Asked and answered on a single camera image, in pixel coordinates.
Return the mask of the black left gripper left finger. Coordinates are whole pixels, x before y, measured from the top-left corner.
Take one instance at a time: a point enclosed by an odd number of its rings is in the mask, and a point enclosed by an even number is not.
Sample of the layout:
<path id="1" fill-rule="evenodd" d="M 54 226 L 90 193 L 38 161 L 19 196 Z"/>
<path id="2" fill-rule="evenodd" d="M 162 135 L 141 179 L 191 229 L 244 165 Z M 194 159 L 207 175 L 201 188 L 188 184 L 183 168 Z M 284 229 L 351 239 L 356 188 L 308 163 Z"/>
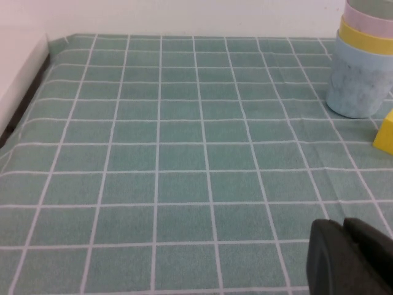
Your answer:
<path id="1" fill-rule="evenodd" d="M 333 220 L 311 225 L 306 276 L 310 294 L 392 294 L 392 275 L 378 274 Z"/>

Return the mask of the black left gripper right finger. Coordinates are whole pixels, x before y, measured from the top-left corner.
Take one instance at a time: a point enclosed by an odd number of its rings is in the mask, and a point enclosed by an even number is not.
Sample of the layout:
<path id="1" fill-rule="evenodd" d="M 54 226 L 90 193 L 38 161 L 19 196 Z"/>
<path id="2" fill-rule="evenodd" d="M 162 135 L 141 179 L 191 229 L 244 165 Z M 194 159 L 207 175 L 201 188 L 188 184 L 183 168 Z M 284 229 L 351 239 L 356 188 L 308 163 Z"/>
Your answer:
<path id="1" fill-rule="evenodd" d="M 392 239 L 358 218 L 345 218 L 344 229 L 380 275 L 392 275 Z"/>

